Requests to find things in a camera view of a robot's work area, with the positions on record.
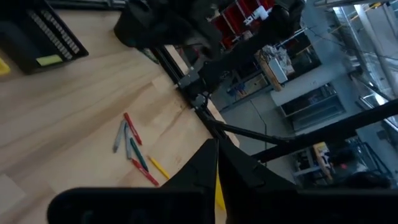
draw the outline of cable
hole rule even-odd
[[[345,46],[345,45],[343,45],[343,44],[341,44],[341,43],[339,43],[339,42],[336,42],[336,41],[334,41],[334,40],[331,40],[331,39],[328,39],[328,38],[326,38],[326,37],[322,37],[321,35],[318,35],[317,33],[315,33],[315,32],[314,32],[312,29],[310,29],[310,28],[308,28],[308,30],[311,31],[315,36],[317,36],[317,37],[319,37],[319,38],[321,38],[321,39],[323,39],[323,40],[327,40],[327,41],[329,41],[329,42],[332,42],[332,43],[334,43],[334,44],[336,44],[336,45],[339,45],[340,47],[344,47],[344,48],[349,49],[349,50],[355,50],[355,51],[362,52],[362,53],[366,53],[366,54],[373,54],[373,55],[376,55],[376,56],[378,56],[378,57],[383,57],[383,58],[398,60],[398,58],[392,58],[392,57],[388,57],[388,56],[385,56],[385,55],[378,55],[378,54],[375,53],[375,52],[367,52],[367,51],[364,51],[364,50],[358,50],[358,49],[356,49],[356,48],[347,47],[347,46]]]

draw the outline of gray floor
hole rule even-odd
[[[266,133],[272,136],[291,136],[289,128],[282,122],[282,117],[276,110],[271,96],[268,94],[261,95],[251,102],[239,105],[233,110],[221,114],[228,124],[235,125],[240,128],[249,129],[260,133]],[[240,148],[249,155],[269,149],[273,145],[264,144],[264,142],[255,139],[238,136],[241,143]],[[267,163],[267,167],[281,177],[294,182],[292,171],[294,169],[289,157],[281,157]]]

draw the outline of yellow object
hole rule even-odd
[[[46,65],[51,65],[54,63],[62,62],[62,58],[59,57],[58,55],[50,55],[50,56],[46,56],[46,57],[37,58],[36,61],[41,66],[46,66]]]
[[[169,173],[151,156],[148,156],[148,159],[153,163],[153,165],[167,178],[170,179]]]
[[[148,156],[148,159],[152,162],[152,164],[167,178],[170,179],[169,173],[151,156]],[[221,207],[222,210],[225,211],[225,203],[223,197],[223,191],[221,189],[220,178],[218,177],[217,171],[217,179],[216,179],[216,202]]]
[[[10,67],[0,58],[0,75],[5,75],[10,72]]]

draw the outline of wooden tabletop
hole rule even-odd
[[[12,70],[0,77],[0,223],[45,223],[51,199],[73,187],[153,187],[123,150],[112,152],[124,112],[143,155],[171,175],[211,138],[162,67],[114,36],[117,12],[59,14],[90,56],[25,76],[0,52]],[[209,108],[221,119],[211,102]],[[163,184],[165,177],[148,165]],[[217,208],[216,217],[223,223],[225,212]]]

